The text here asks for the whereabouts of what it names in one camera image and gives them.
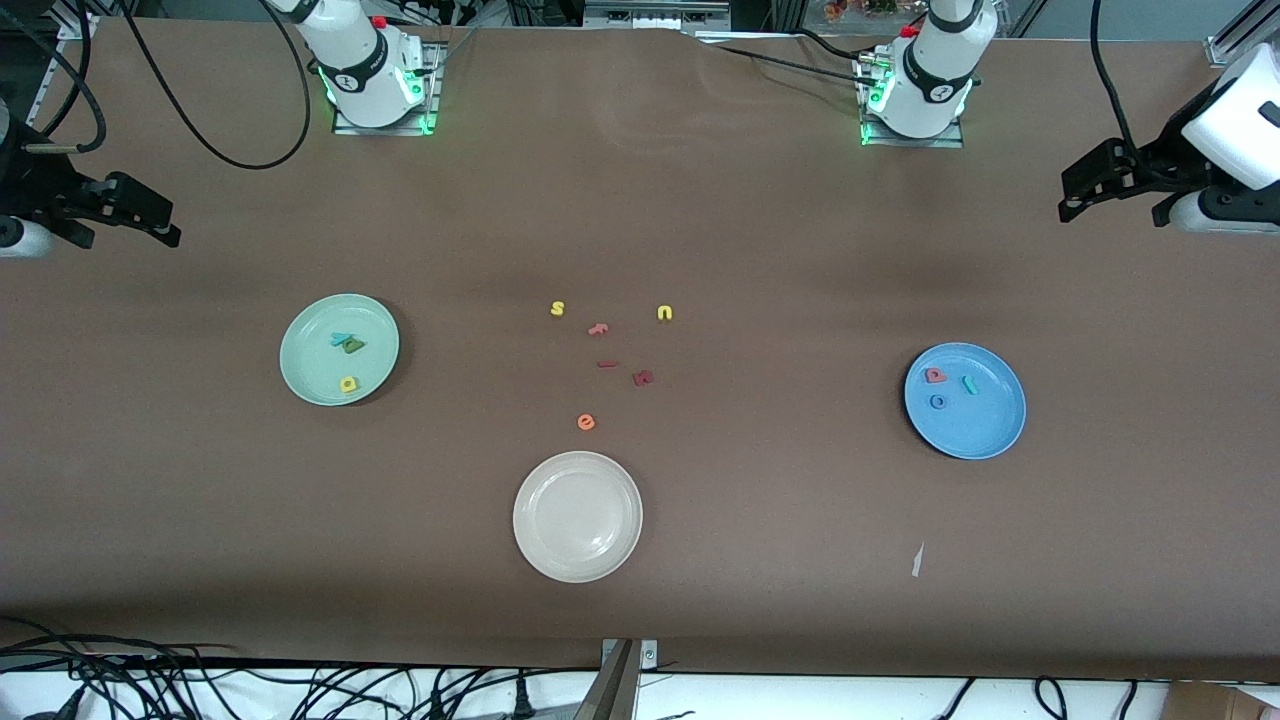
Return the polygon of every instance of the plate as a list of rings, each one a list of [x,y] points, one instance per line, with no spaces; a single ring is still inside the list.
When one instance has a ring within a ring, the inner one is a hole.
[[[364,342],[355,352],[333,345],[333,336]],[[396,366],[399,329],[392,314],[372,297],[330,295],[303,310],[280,341],[280,374],[294,395],[315,405],[356,402],[372,395]],[[355,392],[343,392],[343,378],[356,378]]]
[[[931,383],[927,372],[942,370]],[[977,395],[965,387],[972,378]],[[1018,375],[998,355],[968,342],[925,350],[906,373],[906,414],[933,447],[964,460],[987,460],[1012,447],[1027,423],[1027,396]],[[936,398],[941,397],[942,407]]]
[[[535,570],[589,583],[617,570],[640,541],[644,509],[631,475],[612,459],[576,450],[549,457],[516,495],[516,544]]]

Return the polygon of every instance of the white plate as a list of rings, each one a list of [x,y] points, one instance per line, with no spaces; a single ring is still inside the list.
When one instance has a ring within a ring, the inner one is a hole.
[[[589,583],[635,550],[644,509],[635,480],[609,457],[575,450],[543,461],[516,495],[516,544],[535,570]]]

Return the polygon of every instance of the tangled black wires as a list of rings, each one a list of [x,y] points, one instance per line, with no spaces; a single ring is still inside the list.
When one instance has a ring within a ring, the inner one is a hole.
[[[481,667],[442,687],[445,670],[440,670],[436,671],[431,694],[420,701],[413,673],[431,671],[424,666],[343,662],[312,667],[310,678],[282,678],[239,666],[225,667],[227,659],[201,653],[202,648],[225,646],[165,644],[106,634],[58,633],[40,623],[6,615],[0,615],[0,621],[38,633],[31,639],[0,647],[0,659],[18,659],[20,662],[0,670],[0,675],[65,670],[68,678],[79,683],[74,692],[96,696],[105,702],[111,720],[252,720],[232,703],[237,693],[220,687],[236,675],[250,675],[282,687],[303,687],[305,693],[288,720],[342,720],[347,711],[362,706],[381,710],[385,720],[452,720],[470,693],[517,678],[517,674],[509,674],[485,679],[497,670]],[[91,644],[109,646],[111,652],[95,652],[90,650]],[[575,669],[529,670],[522,674],[527,678],[571,670]],[[408,683],[411,700],[407,705],[389,700],[383,692],[397,678]],[[73,701],[79,703],[78,697]],[[361,712],[361,716],[367,716],[367,712]]]

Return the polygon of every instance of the blue plate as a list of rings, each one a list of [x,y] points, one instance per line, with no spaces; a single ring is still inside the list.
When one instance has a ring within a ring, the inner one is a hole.
[[[931,383],[931,368],[946,380]],[[920,354],[906,373],[902,396],[920,437],[963,460],[987,460],[1009,450],[1027,423],[1027,396],[1012,368],[968,342],[947,342]]]

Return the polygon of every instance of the white floor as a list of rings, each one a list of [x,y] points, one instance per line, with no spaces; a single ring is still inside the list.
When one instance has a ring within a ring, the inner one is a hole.
[[[307,679],[310,671],[268,670],[278,678]],[[451,676],[462,671],[449,671]],[[357,676],[346,687],[358,688],[371,679],[384,675],[374,670]],[[417,697],[424,698],[435,676],[434,670],[415,670]],[[500,678],[506,671],[495,671]],[[591,673],[568,673],[529,679],[529,696],[535,707],[554,707],[576,703],[591,684]],[[941,715],[961,684],[961,679],[936,678],[806,678],[760,675],[668,675],[653,674],[641,679],[636,720],[660,720],[692,711],[692,720],[750,720],[750,719],[849,719],[849,720],[933,720]],[[54,711],[65,701],[78,683],[64,673],[13,673],[0,676],[0,720],[22,720],[28,715]],[[196,700],[204,710],[205,720],[221,720],[229,715],[207,688],[197,688]],[[228,702],[244,719],[287,719],[297,707],[303,685],[276,685],[238,674],[219,680]],[[1101,680],[1064,680],[1070,716],[1080,720],[1116,720],[1126,683]],[[1249,685],[1252,694],[1280,703],[1280,688]],[[1050,705],[1056,698],[1046,688]],[[1128,720],[1157,720],[1167,685],[1143,683],[1129,710]],[[412,688],[401,675],[374,691],[393,702],[408,706]],[[127,692],[119,693],[122,702]],[[332,697],[320,703],[308,717],[321,717],[344,698]],[[509,712],[515,702],[515,684],[506,683],[475,693],[463,701],[457,717]],[[351,720],[384,720],[383,708],[364,703],[342,712]],[[109,720],[108,706],[100,698],[86,696],[78,720]],[[1050,720],[1032,692],[1032,680],[979,680],[969,691],[955,715],[955,720]]]

